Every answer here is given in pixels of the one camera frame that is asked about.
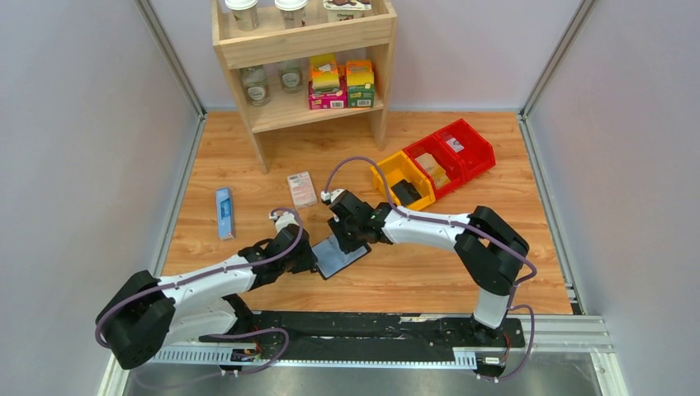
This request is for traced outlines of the black leather card holder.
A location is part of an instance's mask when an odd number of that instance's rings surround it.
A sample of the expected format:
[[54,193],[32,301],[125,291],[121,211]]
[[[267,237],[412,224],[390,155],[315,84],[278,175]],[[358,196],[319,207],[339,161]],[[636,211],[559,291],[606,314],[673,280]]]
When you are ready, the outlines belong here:
[[334,235],[324,239],[312,247],[312,252],[317,258],[316,269],[324,280],[328,280],[354,262],[357,262],[371,252],[365,245],[358,249],[345,253]]

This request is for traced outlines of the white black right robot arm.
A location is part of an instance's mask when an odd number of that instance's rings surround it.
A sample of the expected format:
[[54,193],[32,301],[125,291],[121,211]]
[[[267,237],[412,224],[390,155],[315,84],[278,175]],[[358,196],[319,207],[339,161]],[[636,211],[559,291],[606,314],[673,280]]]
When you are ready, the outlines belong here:
[[454,252],[480,289],[473,319],[484,328],[501,327],[530,247],[490,207],[479,205],[469,214],[434,214],[388,202],[372,207],[343,189],[324,191],[321,198],[333,213],[329,227],[344,253],[374,243]]

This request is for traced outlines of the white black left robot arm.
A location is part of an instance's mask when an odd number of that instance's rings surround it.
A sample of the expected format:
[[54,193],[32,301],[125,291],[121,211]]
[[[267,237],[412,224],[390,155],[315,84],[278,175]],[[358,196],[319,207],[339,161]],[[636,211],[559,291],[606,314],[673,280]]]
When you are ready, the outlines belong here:
[[174,343],[259,337],[241,295],[286,272],[312,271],[315,264],[308,232],[288,224],[274,238],[197,271],[161,277],[138,271],[97,315],[96,341],[131,370]]

